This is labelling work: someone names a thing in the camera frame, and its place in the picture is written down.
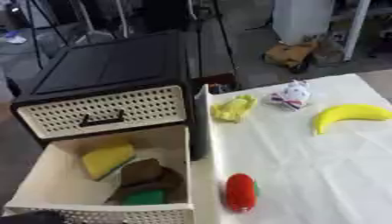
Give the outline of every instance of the yellow sponge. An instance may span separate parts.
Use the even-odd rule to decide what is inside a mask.
[[[116,142],[94,149],[84,155],[82,161],[91,178],[100,180],[134,156],[135,151],[130,143]]]

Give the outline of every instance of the white cabinet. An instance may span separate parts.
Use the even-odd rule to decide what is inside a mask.
[[[273,28],[288,45],[328,30],[333,0],[275,0]]]

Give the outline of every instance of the tripod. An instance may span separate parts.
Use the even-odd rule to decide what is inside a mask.
[[[197,10],[197,20],[196,20],[196,33],[197,33],[197,47],[198,47],[198,58],[199,58],[199,77],[203,77],[203,59],[202,59],[202,50],[201,50],[201,33],[203,30],[203,23],[204,23],[204,19],[200,17],[201,15],[201,11],[202,10],[207,10],[210,11],[211,9],[209,9],[208,7],[203,7],[202,0],[199,1],[199,7]],[[226,48],[226,52],[227,52],[227,56],[229,57],[230,60],[230,65],[233,69],[233,75],[234,78],[236,79],[236,85],[239,88],[239,82],[238,82],[238,77],[237,77],[237,66],[235,64],[235,60],[234,60],[234,55],[233,55],[233,50],[231,48],[230,42],[228,41],[228,33],[226,31],[226,27],[223,23],[222,20],[222,14],[221,14],[221,9],[220,6],[218,4],[218,0],[212,0],[213,3],[213,12],[215,14],[216,20],[218,21],[218,25],[220,27],[220,33],[223,37],[223,41],[225,44],[225,48]]]
[[[41,54],[39,52],[39,45],[36,37],[36,29],[34,27],[34,19],[32,17],[32,4],[37,8],[39,13],[45,18],[47,23],[50,25],[52,29],[56,32],[56,34],[59,36],[61,41],[64,43],[65,46],[68,46],[67,40],[64,38],[64,36],[60,33],[60,31],[56,28],[55,24],[51,21],[51,19],[45,14],[45,12],[41,9],[41,7],[37,4],[36,0],[26,0],[26,9],[27,9],[27,16],[29,18],[30,22],[30,29],[31,29],[31,38],[32,42],[34,44],[34,52],[37,58],[37,64],[40,69],[43,68],[42,66],[42,61],[41,61]]]

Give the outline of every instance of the white tablecloth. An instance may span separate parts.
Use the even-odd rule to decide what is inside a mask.
[[[208,219],[224,224],[392,223],[392,121],[336,122],[320,136],[311,127],[312,117],[333,105],[392,106],[355,74],[309,82],[312,103],[300,111],[260,101],[240,123],[208,120],[211,162],[195,164],[213,167],[213,193],[194,199],[198,224]],[[261,99],[283,86],[209,95],[208,105],[241,94]],[[237,172],[247,173],[261,188],[249,213],[230,213],[219,202],[219,189]]]

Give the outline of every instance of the drawer handle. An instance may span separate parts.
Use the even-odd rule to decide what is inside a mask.
[[[84,115],[83,120],[79,124],[79,127],[88,127],[88,126],[95,126],[101,124],[108,124],[108,123],[121,123],[124,121],[124,111],[122,109],[118,110],[117,117],[109,118],[100,121],[89,121],[90,115]]]

